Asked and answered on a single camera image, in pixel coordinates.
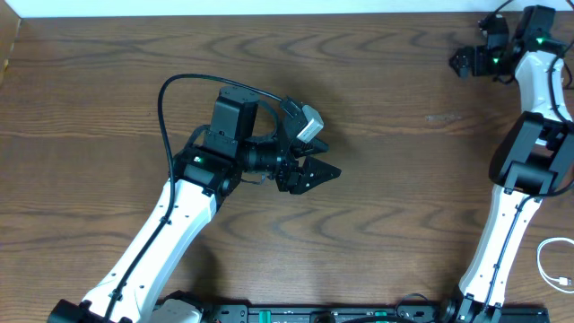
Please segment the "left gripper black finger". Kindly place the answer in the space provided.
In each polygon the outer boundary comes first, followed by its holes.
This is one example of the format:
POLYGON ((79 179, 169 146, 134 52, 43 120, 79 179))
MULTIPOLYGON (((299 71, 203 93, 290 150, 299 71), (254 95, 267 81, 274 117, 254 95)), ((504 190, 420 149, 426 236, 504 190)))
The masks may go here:
POLYGON ((293 155, 295 157, 306 157, 319 153, 326 153, 328 151, 329 145, 317 137, 313 138, 309 143, 303 143, 301 140, 298 140, 293 145, 293 155))
POLYGON ((289 178, 289 193, 302 195, 312 188, 329 180, 337 179, 342 171, 326 162, 307 157, 302 167, 298 167, 289 178))

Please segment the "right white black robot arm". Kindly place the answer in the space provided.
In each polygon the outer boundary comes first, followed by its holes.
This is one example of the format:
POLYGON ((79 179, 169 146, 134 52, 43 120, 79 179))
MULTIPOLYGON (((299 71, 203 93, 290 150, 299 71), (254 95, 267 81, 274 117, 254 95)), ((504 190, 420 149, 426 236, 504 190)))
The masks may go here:
POLYGON ((555 9, 525 7, 515 31, 497 11, 478 25, 481 46, 459 48, 449 66, 459 77, 490 76, 517 83, 521 114, 492 156, 491 209, 470 266, 439 322, 517 322, 503 309, 506 284, 526 228, 541 203, 571 189, 573 119, 564 102, 561 71, 570 44, 551 34, 555 9))

